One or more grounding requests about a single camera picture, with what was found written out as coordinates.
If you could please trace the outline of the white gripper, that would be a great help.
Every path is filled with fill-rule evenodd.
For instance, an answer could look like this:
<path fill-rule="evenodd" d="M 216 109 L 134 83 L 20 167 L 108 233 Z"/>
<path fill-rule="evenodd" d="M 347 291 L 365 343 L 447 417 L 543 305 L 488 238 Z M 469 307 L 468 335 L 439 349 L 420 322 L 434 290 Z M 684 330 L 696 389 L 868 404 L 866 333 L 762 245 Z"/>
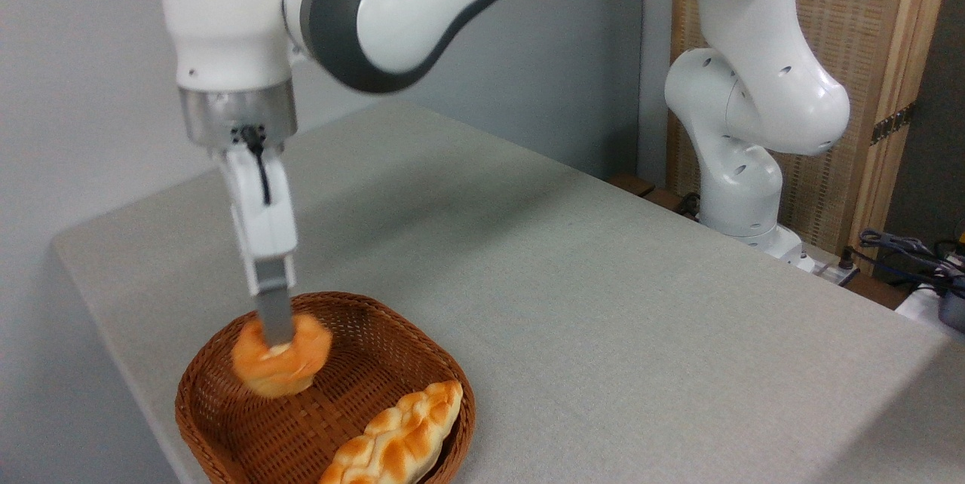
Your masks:
<path fill-rule="evenodd" d="M 237 239 L 248 257 L 248 289 L 270 349 L 292 342 L 296 223 L 285 165 L 274 149 L 256 158 L 244 147 L 216 157 L 231 199 Z"/>

